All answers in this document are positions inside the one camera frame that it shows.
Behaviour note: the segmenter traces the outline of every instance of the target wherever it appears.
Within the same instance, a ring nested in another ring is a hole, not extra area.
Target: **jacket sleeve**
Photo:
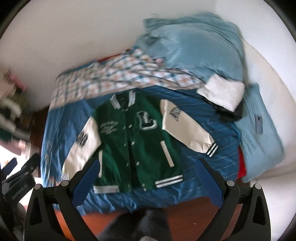
[[[91,116],[71,147],[64,162],[62,168],[63,177],[70,180],[76,172],[82,170],[85,163],[94,154],[101,143],[98,124]]]
[[[163,116],[162,129],[187,147],[206,153],[209,157],[218,149],[211,135],[175,104],[169,100],[161,100],[160,110]]]

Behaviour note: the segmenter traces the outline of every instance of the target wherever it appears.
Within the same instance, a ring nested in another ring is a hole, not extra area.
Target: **blue pad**
[[[83,204],[89,190],[94,184],[94,181],[98,177],[100,171],[100,162],[96,159],[93,164],[86,171],[84,176],[80,179],[79,183],[72,192],[72,204],[74,207]]]
[[[6,179],[6,176],[9,175],[16,166],[17,166],[17,159],[13,158],[9,163],[7,163],[5,167],[2,168],[1,170],[2,177]]]
[[[196,160],[195,170],[212,204],[221,208],[224,202],[223,191],[199,159]]]

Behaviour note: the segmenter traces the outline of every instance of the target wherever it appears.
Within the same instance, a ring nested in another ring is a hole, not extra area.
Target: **red fabric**
[[[115,54],[115,55],[112,55],[112,56],[109,56],[109,57],[106,57],[106,58],[99,59],[98,62],[100,63],[100,62],[106,61],[108,59],[117,57],[118,55],[120,55],[120,54]]]
[[[247,174],[246,172],[246,166],[244,164],[244,155],[242,153],[242,150],[239,146],[239,173],[237,175],[237,178],[242,178]]]

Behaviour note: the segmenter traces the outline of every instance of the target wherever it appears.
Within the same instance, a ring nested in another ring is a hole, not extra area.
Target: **varsity jacket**
[[[70,179],[89,158],[101,169],[95,193],[144,191],[183,181],[177,139],[211,157],[218,146],[194,119],[169,100],[137,90],[115,94],[85,124],[64,162]]]

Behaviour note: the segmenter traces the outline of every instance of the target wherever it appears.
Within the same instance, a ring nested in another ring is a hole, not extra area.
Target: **pillow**
[[[265,108],[258,84],[246,88],[243,117],[235,124],[242,132],[240,145],[247,171],[242,181],[246,183],[273,168],[284,157],[281,140]]]
[[[238,28],[212,13],[144,20],[136,45],[167,68],[186,69],[205,82],[213,74],[242,81],[244,52]]]

